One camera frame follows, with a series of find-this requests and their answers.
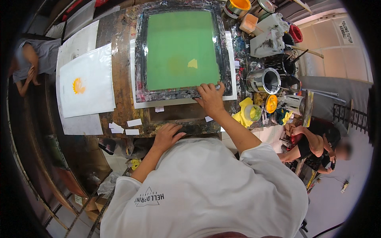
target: wooden stick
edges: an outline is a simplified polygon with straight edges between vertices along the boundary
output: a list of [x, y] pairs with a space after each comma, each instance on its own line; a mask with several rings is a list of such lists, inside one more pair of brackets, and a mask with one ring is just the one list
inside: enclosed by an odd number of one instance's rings
[[[289, 47], [291, 47], [291, 48], [293, 48], [293, 49], [296, 49], [296, 50], [301, 50], [301, 51], [305, 51], [305, 50], [306, 50], [306, 49], [304, 49], [304, 48], [300, 48], [300, 47], [297, 47], [297, 46], [294, 46], [294, 45], [287, 45], [287, 46], [289, 46]], [[317, 53], [317, 52], [314, 52], [314, 51], [312, 51], [312, 50], [308, 50], [308, 53], [317, 55], [317, 56], [319, 56], [320, 58], [324, 59], [324, 55], [319, 54], [319, 53]]]

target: seated person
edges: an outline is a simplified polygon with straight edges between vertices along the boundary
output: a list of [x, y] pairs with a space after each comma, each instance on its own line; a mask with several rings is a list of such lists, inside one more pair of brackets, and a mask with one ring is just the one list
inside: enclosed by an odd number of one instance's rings
[[321, 174], [329, 174], [334, 171], [331, 167], [325, 168], [329, 162], [350, 158], [352, 146], [346, 139], [341, 139], [335, 127], [327, 128], [321, 122], [311, 121], [309, 128], [298, 126], [293, 128], [291, 134], [303, 134], [303, 137], [288, 153], [278, 154], [282, 162], [292, 162], [311, 155], [305, 163]]
[[52, 74], [56, 70], [58, 48], [61, 39], [57, 40], [23, 40], [12, 58], [8, 77], [13, 81], [22, 97], [25, 96], [29, 83], [40, 85], [37, 75]]

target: cloth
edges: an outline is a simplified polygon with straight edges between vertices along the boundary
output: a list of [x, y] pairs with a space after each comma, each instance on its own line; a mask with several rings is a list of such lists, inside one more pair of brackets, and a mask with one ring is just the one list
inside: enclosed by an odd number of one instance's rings
[[61, 39], [57, 40], [23, 40], [19, 48], [16, 49], [15, 57], [19, 64], [19, 70], [13, 72], [13, 81], [16, 83], [28, 77], [28, 71], [32, 64], [23, 55], [22, 47], [30, 44], [38, 55], [38, 74], [52, 74], [56, 70], [58, 48], [61, 46]]
[[249, 97], [245, 98], [242, 102], [239, 103], [239, 105], [241, 107], [241, 111], [239, 111], [233, 115], [233, 118], [237, 122], [241, 123], [241, 125], [244, 126], [245, 128], [248, 128], [249, 126], [251, 126], [253, 124], [253, 122], [246, 119], [244, 114], [243, 114], [246, 106], [251, 105], [251, 104], [253, 104], [253, 100]]
[[207, 237], [239, 232], [248, 237], [292, 238], [307, 212], [303, 182], [269, 144], [237, 160], [214, 138], [176, 142], [144, 183], [117, 179], [102, 219], [102, 238]]
[[[336, 129], [335, 127], [328, 128], [326, 125], [318, 121], [311, 121], [308, 130], [310, 130], [310, 132], [314, 133], [315, 135], [319, 135], [321, 137], [323, 137], [323, 134], [325, 134], [328, 144], [332, 147], [333, 151], [335, 150], [337, 144], [341, 139], [340, 132], [338, 129]], [[298, 148], [300, 152], [300, 158], [305, 158], [306, 156], [310, 155], [310, 157], [306, 159], [305, 164], [307, 164], [310, 168], [312, 168], [315, 171], [319, 169], [320, 165], [326, 167], [330, 162], [330, 155], [328, 151], [326, 151], [325, 149], [321, 157], [316, 157], [314, 154], [311, 153], [308, 139], [305, 135], [303, 135], [303, 137], [299, 140]]]

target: person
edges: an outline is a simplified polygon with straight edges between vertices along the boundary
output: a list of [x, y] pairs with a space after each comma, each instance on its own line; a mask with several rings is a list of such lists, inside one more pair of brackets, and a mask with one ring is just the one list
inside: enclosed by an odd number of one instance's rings
[[29, 83], [40, 85], [37, 75], [52, 74], [56, 70], [58, 48], [61, 39], [57, 40], [22, 40], [16, 49], [8, 70], [8, 77], [13, 75], [19, 94], [24, 97]]
[[100, 237], [295, 236], [308, 207], [303, 182], [225, 111], [219, 85], [201, 84], [195, 100], [240, 159], [219, 139], [181, 139], [181, 125], [163, 125], [131, 177], [117, 179]]
[[282, 162], [292, 162], [297, 158], [305, 158], [306, 164], [313, 170], [321, 174], [330, 174], [334, 171], [329, 163], [336, 163], [336, 160], [349, 160], [352, 146], [347, 138], [341, 138], [337, 128], [327, 128], [319, 121], [311, 121], [310, 127], [295, 127], [291, 134], [296, 136], [303, 134], [297, 145], [287, 153], [279, 153]]

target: printed logo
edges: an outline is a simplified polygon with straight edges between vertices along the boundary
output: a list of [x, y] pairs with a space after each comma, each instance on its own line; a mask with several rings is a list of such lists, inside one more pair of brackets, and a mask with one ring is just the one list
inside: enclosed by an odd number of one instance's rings
[[147, 191], [139, 197], [135, 198], [134, 203], [137, 207], [144, 207], [147, 205], [160, 205], [158, 201], [164, 199], [164, 194], [157, 194], [157, 192], [152, 192], [151, 188], [148, 187]]

